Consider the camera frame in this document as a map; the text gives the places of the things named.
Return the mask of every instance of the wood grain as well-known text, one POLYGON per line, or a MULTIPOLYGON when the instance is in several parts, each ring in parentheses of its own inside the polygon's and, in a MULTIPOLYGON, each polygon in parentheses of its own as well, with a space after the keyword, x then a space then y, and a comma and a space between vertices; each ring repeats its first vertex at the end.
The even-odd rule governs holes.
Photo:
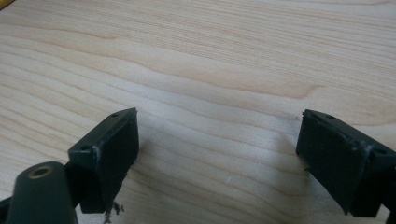
POLYGON ((0 12, 0 198, 137 107, 141 153, 113 223, 384 223, 384 207, 344 216, 294 149, 306 108, 396 148, 395 11, 393 0, 17 0, 0 12))

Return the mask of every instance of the tabletop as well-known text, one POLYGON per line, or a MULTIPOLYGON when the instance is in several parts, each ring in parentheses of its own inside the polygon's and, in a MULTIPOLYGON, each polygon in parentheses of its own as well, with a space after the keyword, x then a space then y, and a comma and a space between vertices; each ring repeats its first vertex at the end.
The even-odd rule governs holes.
POLYGON ((140 152, 112 223, 384 223, 385 207, 345 216, 295 148, 309 108, 396 149, 395 11, 394 0, 16 0, 0 11, 0 198, 136 107, 140 152))

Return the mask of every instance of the wooden table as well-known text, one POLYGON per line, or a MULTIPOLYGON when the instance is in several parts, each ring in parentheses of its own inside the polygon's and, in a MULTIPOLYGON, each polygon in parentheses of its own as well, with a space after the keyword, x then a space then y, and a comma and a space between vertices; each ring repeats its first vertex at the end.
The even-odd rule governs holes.
POLYGON ((295 146, 310 108, 396 148, 395 11, 380 0, 17 0, 0 12, 0 198, 136 107, 141 152, 112 223, 384 223, 384 207, 345 216, 295 146))

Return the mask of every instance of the wooden surface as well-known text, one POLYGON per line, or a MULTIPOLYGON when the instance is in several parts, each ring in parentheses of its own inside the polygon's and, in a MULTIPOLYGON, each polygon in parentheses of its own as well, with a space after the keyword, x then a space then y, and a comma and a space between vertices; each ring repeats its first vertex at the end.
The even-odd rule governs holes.
POLYGON ((0 12, 0 198, 136 107, 112 223, 384 223, 344 216, 294 150, 306 108, 396 148, 395 96, 394 0, 17 0, 0 12))

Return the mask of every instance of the yellow object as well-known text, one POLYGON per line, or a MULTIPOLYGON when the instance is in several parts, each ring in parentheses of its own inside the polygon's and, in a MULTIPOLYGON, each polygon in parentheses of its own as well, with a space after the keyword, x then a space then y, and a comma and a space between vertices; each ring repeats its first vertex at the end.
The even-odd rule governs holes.
POLYGON ((0 10, 11 4, 14 0, 0 0, 0 10))

